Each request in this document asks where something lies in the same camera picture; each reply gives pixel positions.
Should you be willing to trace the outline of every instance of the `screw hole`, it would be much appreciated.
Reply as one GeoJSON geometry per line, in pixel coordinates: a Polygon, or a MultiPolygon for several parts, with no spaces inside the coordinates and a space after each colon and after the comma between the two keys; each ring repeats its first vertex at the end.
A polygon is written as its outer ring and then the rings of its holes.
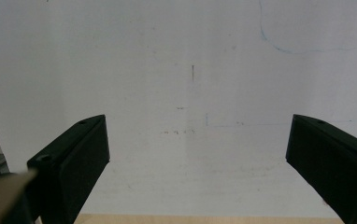
{"type": "Polygon", "coordinates": [[[40,157],[38,157],[38,161],[50,161],[52,159],[52,156],[50,155],[42,155],[40,157]]]}

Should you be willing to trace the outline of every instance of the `wooden surface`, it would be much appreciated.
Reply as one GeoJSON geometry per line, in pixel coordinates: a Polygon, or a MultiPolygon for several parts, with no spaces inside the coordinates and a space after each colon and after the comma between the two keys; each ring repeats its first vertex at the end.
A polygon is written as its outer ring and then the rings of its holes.
{"type": "Polygon", "coordinates": [[[342,224],[337,218],[309,217],[173,217],[173,216],[128,216],[81,214],[76,224],[342,224]]]}

